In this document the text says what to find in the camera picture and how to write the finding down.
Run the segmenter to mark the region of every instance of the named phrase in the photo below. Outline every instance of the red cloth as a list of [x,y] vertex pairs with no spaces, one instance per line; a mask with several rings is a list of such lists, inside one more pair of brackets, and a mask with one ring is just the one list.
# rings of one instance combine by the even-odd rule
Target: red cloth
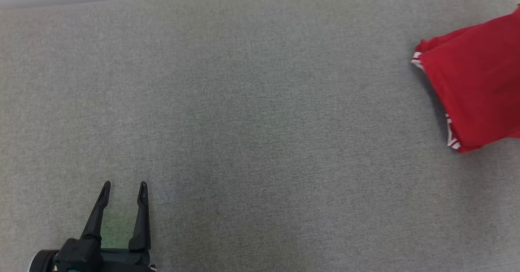
[[449,114],[458,152],[520,138],[520,8],[423,40],[416,51],[412,62],[422,66]]

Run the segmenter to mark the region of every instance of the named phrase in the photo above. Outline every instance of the gray fabric surface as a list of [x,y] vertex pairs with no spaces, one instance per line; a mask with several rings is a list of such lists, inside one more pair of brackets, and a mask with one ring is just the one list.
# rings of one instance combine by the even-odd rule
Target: gray fabric surface
[[520,141],[460,155],[410,64],[511,0],[115,0],[0,12],[0,270],[140,181],[161,271],[515,271]]

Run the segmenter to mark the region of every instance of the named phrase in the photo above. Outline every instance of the gray couch cushion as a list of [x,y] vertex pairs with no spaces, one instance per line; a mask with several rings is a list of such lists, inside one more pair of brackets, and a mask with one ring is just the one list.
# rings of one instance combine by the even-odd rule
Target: gray couch cushion
[[116,0],[0,13],[0,270],[105,247],[140,181],[163,271],[513,271],[520,142],[464,155],[410,64],[511,0]]

